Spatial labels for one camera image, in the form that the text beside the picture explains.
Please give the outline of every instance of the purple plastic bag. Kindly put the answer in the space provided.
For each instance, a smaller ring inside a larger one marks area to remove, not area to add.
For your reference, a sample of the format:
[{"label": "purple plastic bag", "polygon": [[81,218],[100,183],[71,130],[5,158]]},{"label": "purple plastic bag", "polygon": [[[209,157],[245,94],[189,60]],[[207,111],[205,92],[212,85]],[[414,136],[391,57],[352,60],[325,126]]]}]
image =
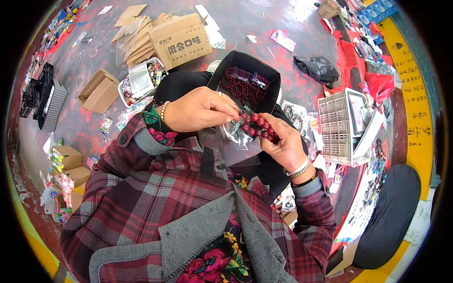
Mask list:
[{"label": "purple plastic bag", "polygon": [[294,52],[294,47],[296,46],[296,42],[290,39],[283,31],[277,29],[271,36],[270,39],[273,39],[276,43],[280,44],[281,46],[285,47],[291,52]]}]

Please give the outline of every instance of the coat button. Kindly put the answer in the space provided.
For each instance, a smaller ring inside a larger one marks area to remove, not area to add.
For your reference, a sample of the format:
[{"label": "coat button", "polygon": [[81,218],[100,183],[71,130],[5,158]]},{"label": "coat button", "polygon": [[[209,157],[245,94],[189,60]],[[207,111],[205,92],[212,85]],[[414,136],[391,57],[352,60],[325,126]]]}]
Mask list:
[{"label": "coat button", "polygon": [[126,141],[127,141],[127,134],[124,134],[124,133],[121,134],[120,138],[118,139],[118,143],[123,145],[126,143]]}]

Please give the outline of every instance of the gray cuff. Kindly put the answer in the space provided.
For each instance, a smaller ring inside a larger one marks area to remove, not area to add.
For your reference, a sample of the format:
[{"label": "gray cuff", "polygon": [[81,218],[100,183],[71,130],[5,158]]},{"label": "gray cuff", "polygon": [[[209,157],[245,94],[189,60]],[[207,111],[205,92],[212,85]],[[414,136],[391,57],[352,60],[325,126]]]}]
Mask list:
[{"label": "gray cuff", "polygon": [[306,185],[301,187],[293,187],[291,186],[294,192],[294,196],[296,198],[308,197],[309,195],[316,193],[317,191],[323,188],[323,183],[321,182],[321,178],[316,176],[314,180],[309,182]]},{"label": "gray cuff", "polygon": [[147,128],[141,129],[138,133],[135,134],[134,140],[137,145],[149,155],[159,155],[167,152],[172,148],[174,141],[171,145],[163,145],[153,138],[149,133]]}]

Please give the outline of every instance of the floral cuff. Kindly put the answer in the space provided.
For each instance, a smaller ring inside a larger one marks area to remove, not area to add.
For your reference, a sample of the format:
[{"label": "floral cuff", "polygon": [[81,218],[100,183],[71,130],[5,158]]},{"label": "floral cuff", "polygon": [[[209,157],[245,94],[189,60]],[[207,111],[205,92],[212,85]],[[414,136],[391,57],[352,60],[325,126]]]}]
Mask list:
[{"label": "floral cuff", "polygon": [[159,100],[151,101],[143,111],[143,118],[146,126],[148,127],[149,133],[155,140],[163,145],[171,145],[174,138],[178,133],[173,132],[162,120],[160,119],[159,113],[156,111],[156,107],[159,107],[163,103]]}]

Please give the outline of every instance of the black strap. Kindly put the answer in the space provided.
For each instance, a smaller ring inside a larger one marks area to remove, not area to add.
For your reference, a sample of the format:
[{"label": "black strap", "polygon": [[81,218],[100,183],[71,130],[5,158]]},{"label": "black strap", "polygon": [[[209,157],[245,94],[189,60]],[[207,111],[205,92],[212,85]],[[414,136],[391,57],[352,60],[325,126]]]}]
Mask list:
[{"label": "black strap", "polygon": [[204,147],[201,174],[212,175],[214,172],[214,152],[209,147]]}]

